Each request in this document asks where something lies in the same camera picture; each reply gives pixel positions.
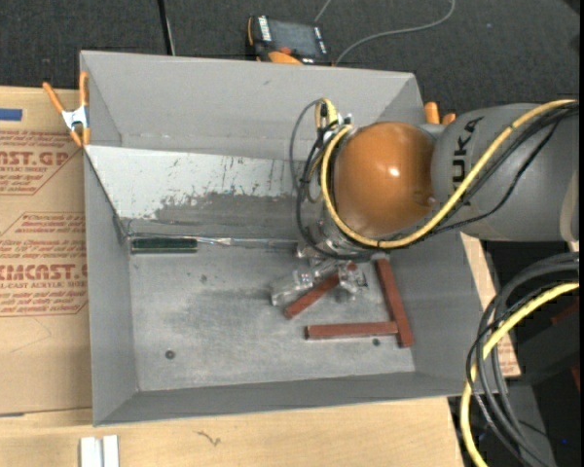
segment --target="black carpet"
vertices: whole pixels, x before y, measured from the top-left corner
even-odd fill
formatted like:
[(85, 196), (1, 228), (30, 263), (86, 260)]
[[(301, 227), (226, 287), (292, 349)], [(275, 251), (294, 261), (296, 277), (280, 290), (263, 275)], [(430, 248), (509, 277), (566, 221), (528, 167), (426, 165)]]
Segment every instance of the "black carpet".
[[(246, 58), (250, 15), (312, 22), (325, 1), (165, 0), (178, 54), (238, 59)], [(337, 56), (367, 35), (432, 22), (449, 9), (450, 0), (333, 0), (319, 23)], [(379, 39), (343, 65), (414, 72), (422, 99), (443, 112), (578, 97), (579, 12), (580, 0), (456, 0), (441, 26)], [(163, 54), (156, 0), (0, 0), (0, 85), (75, 88), (82, 49)], [(563, 248), (486, 245), (500, 283)], [(579, 427), (579, 414), (572, 419), (568, 427)]]

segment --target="wooden surface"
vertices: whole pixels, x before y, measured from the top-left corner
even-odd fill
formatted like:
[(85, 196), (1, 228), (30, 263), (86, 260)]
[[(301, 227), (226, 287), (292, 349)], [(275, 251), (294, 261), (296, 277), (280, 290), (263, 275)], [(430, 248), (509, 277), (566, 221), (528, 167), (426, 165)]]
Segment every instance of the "wooden surface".
[(457, 467), (448, 403), (432, 398), (92, 428), (91, 411), (0, 418), (0, 466), (76, 466), (79, 439), (117, 434), (122, 467)]

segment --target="black cable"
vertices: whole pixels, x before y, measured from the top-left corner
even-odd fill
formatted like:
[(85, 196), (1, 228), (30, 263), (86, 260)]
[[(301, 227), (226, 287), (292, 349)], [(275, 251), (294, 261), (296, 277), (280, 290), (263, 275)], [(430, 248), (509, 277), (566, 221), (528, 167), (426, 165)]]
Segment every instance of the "black cable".
[(164, 48), (166, 49), (167, 55), (175, 55), (175, 45), (173, 44), (173, 38), (171, 35), (171, 27), (166, 17), (166, 7), (164, 6), (164, 0), (156, 0), (158, 2), (158, 12), (160, 14), (160, 23), (163, 26), (164, 35)]
[[(478, 365), (478, 373), (480, 376), (481, 384), (484, 388), (486, 393), (487, 401), (490, 404), (490, 407), (493, 409), (493, 414), (490, 413), (489, 409), (486, 407), (485, 403), (483, 402), (482, 398), (479, 396), (479, 393), (474, 393), (476, 400), (479, 403), (481, 411), (483, 415), (487, 419), (492, 428), (493, 432), (497, 435), (498, 427), (496, 426), (495, 422), (492, 419), (492, 416), (495, 416), (498, 420), (500, 425), (504, 428), (504, 432), (510, 439), (519, 445), (523, 450), (527, 451), (532, 455), (532, 457), (539, 463), (545, 465), (545, 463), (538, 458), (537, 455), (533, 454), (531, 451), (531, 446), (529, 445), (529, 441), (525, 438), (524, 431), (519, 426), (519, 421), (516, 418), (514, 411), (512, 410), (510, 403), (508, 401), (507, 396), (505, 393), (507, 389), (505, 387), (505, 382), (503, 380), (503, 376), (501, 375), (501, 369), (498, 367), (498, 360), (496, 364), (493, 365), (493, 377), (495, 379), (496, 387), (500, 394), (500, 398), (502, 400), (502, 407), (504, 411), (499, 408), (499, 405), (494, 400), (493, 391), (489, 385), (486, 375), (486, 369), (484, 364), (483, 358), (483, 347), (487, 336), (491, 330), (499, 326), (503, 321), (508, 319), (510, 315), (512, 315), (515, 311), (520, 309), (523, 305), (528, 303), (533, 295), (540, 291), (540, 287), (536, 289), (536, 291), (531, 291), (523, 296), (520, 300), (518, 300), (515, 304), (510, 307), (506, 306), (507, 300), (511, 297), (513, 292), (520, 286), (523, 286), (526, 282), (533, 280), (535, 278), (548, 275), (551, 273), (559, 273), (561, 271), (570, 271), (570, 270), (579, 270), (579, 254), (574, 253), (564, 253), (561, 255), (557, 255), (540, 262), (537, 262), (527, 269), (523, 270), (519, 275), (513, 278), (501, 291), (498, 293), (497, 296), (492, 300), (490, 305), (485, 309), (483, 316), (481, 318), (481, 322), (479, 325), (479, 336), (477, 340), (474, 341), (472, 344), (466, 359), (466, 377), (467, 381), (469, 382), (472, 390), (474, 389), (474, 382), (471, 378), (471, 368), (473, 366), (473, 355), (474, 352), (477, 356), (477, 365)], [(495, 313), (495, 318), (493, 322), (490, 322), (492, 315)], [(497, 358), (497, 347), (493, 348), (493, 356)], [(498, 436), (500, 441), (506, 445), (507, 438), (500, 433)]]

